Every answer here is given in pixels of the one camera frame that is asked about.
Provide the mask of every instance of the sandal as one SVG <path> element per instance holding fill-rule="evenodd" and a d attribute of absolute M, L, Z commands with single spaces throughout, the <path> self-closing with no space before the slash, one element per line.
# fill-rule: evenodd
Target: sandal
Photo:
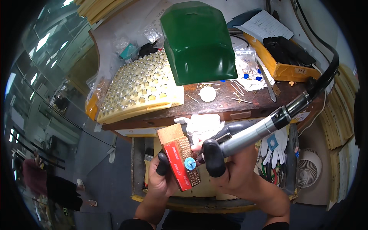
<path fill-rule="evenodd" d="M 97 201 L 94 201 L 95 202 L 95 205 L 91 205 L 91 204 L 89 204 L 90 206 L 92 206 L 92 207 L 97 207 Z"/>
<path fill-rule="evenodd" d="M 81 179 L 77 179 L 77 184 L 83 187 L 83 191 L 86 191 L 86 187 L 84 187 L 83 181 Z"/>

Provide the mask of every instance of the black cable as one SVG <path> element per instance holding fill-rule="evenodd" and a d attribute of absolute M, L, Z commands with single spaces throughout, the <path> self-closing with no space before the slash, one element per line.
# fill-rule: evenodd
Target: black cable
<path fill-rule="evenodd" d="M 241 37 L 235 36 L 234 34 L 230 34 L 230 36 L 236 37 L 236 38 L 239 38 L 239 39 L 245 41 L 247 43 L 247 48 L 249 47 L 249 42 L 245 38 L 241 38 Z"/>
<path fill-rule="evenodd" d="M 329 49 L 333 53 L 332 61 L 331 61 L 330 65 L 328 66 L 328 68 L 326 69 L 326 71 L 316 81 L 315 85 L 311 89 L 307 90 L 309 96 L 313 100 L 318 96 L 318 94 L 320 94 L 322 91 L 325 90 L 325 88 L 330 84 L 330 82 L 334 78 L 334 76 L 336 74 L 336 71 L 337 71 L 337 68 L 339 67 L 339 54 L 337 53 L 337 51 L 332 46 L 330 46 L 325 41 L 323 41 L 320 37 L 318 37 L 318 35 L 313 31 L 310 24 L 308 23 L 308 20 L 305 17 L 304 12 L 303 12 L 302 8 L 300 7 L 300 4 L 299 4 L 298 0 L 295 0 L 295 2 L 297 3 L 298 8 L 300 9 L 300 13 L 303 16 L 304 21 L 305 21 L 307 27 L 309 28 L 309 30 L 316 37 L 316 39 L 320 43 L 322 43 L 322 45 L 324 45 L 327 49 Z"/>

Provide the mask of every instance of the yellow box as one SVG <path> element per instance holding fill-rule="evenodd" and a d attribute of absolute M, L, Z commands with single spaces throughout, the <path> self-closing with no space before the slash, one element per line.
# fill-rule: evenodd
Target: yellow box
<path fill-rule="evenodd" d="M 248 40 L 249 44 L 255 49 L 257 55 L 260 57 L 266 68 L 270 72 L 271 76 L 276 81 L 297 81 L 306 82 L 308 77 L 318 79 L 321 74 L 313 68 L 287 65 L 276 62 L 270 52 L 263 46 L 263 44 L 252 37 L 251 35 L 244 33 L 244 37 Z"/>

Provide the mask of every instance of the white cable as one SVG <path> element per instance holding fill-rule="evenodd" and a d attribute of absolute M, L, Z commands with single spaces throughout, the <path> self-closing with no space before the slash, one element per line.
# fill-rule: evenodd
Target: white cable
<path fill-rule="evenodd" d="M 310 125 L 308 125 L 305 129 L 303 129 L 303 131 L 298 135 L 298 137 L 300 137 L 300 135 L 304 132 L 304 130 L 308 129 L 314 122 L 314 120 L 318 117 L 318 115 L 321 114 L 321 112 L 325 109 L 325 104 L 326 104 L 326 90 L 324 90 L 325 92 L 325 100 L 323 102 L 323 107 L 321 109 L 321 111 L 317 114 L 317 116 L 314 117 L 314 119 L 312 120 L 312 123 Z"/>
<path fill-rule="evenodd" d="M 312 67 L 315 68 L 322 75 L 321 70 L 319 70 L 319 68 L 317 68 L 317 66 L 315 64 L 312 64 Z"/>

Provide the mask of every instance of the red label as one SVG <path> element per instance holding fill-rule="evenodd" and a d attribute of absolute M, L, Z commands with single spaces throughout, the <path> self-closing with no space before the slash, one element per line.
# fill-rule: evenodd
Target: red label
<path fill-rule="evenodd" d="M 167 158 L 170 161 L 171 168 L 173 169 L 175 178 L 178 180 L 181 191 L 185 191 L 192 188 L 190 180 L 187 175 L 187 170 L 183 165 L 179 156 L 179 151 L 175 145 L 175 141 L 165 145 L 165 151 Z"/>

